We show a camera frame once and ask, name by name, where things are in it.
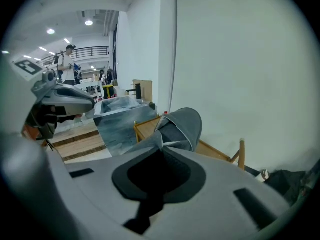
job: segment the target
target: wooden frame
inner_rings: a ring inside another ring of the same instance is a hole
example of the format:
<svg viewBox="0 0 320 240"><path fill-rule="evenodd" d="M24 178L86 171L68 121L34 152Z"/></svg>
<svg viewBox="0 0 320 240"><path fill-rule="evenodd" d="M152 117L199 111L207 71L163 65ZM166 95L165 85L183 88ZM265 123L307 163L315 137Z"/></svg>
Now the wooden frame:
<svg viewBox="0 0 320 240"><path fill-rule="evenodd" d="M142 134L142 132L139 130L139 126L142 126L144 124L150 123L152 121L155 120L159 120L161 117L157 116L154 119L145 121L145 122L141 122L141 123L137 123L137 121L134 121L134 132L135 132L135 136L136 136L136 142L139 143L140 139L144 140L146 137ZM205 154L205 153L200 153L197 152L197 150L200 148L200 146L203 148L206 148L208 150L211 150L212 153L216 154L214 156L211 156L209 154ZM207 156L207 157L211 157L211 158L216 158L216 159L220 159L220 160L224 160L226 162L229 162L231 164L233 164L237 158L238 158L238 167L241 169L245 169L245 139L240 139L240 145L239 145L239 150L238 152L232 157L230 158L229 156L227 156L226 154L224 154L223 152L219 151L218 149L214 148L213 146L210 146L209 144L205 143L204 141L200 140L199 144L197 146L197 150L195 151L197 154L203 155L203 156Z"/></svg>

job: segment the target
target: white shirt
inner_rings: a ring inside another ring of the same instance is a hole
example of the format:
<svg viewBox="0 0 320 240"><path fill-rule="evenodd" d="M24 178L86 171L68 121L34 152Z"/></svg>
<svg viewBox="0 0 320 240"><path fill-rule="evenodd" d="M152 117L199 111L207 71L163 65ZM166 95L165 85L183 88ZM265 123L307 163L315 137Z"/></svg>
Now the white shirt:
<svg viewBox="0 0 320 240"><path fill-rule="evenodd" d="M68 55L65 54L64 58L61 55L59 57L58 65L63 67L68 67L70 65L73 65L73 61ZM75 80L75 74L73 69L67 69L63 71L62 83L65 82L66 80Z"/></svg>

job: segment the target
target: wooden floor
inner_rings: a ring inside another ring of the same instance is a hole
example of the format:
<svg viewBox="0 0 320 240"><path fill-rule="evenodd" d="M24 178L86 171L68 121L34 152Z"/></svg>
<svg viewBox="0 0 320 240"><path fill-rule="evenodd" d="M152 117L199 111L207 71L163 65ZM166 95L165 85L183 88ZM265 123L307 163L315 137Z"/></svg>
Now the wooden floor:
<svg viewBox="0 0 320 240"><path fill-rule="evenodd" d="M84 157L107 148L94 122L57 133L51 143L63 161Z"/></svg>

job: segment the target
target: gray cloth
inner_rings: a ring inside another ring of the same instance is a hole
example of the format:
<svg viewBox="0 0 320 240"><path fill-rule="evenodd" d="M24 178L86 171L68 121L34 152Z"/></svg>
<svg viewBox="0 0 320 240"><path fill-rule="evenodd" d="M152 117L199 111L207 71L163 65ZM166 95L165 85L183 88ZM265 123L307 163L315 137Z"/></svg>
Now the gray cloth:
<svg viewBox="0 0 320 240"><path fill-rule="evenodd" d="M157 124L153 135L136 144L127 153L144 148L163 146L195 151L202 132L202 120L192 108L182 108L165 114Z"/></svg>

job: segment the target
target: white wall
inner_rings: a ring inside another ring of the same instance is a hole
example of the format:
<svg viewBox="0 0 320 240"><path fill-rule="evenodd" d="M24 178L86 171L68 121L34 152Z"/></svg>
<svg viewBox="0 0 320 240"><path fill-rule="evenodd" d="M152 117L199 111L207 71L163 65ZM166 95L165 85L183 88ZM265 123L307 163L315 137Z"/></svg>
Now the white wall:
<svg viewBox="0 0 320 240"><path fill-rule="evenodd" d="M294 4L177 3L172 110L196 109L201 139L229 156L245 138L249 167L309 170L320 150L320 52Z"/></svg>
<svg viewBox="0 0 320 240"><path fill-rule="evenodd" d="M72 44L77 49L93 46L109 46L109 37L103 36L102 34L91 34L74 36L72 38Z"/></svg>
<svg viewBox="0 0 320 240"><path fill-rule="evenodd" d="M169 109L173 61L174 0L135 0L120 12L116 41L118 84L132 89L132 80L151 80L159 113Z"/></svg>

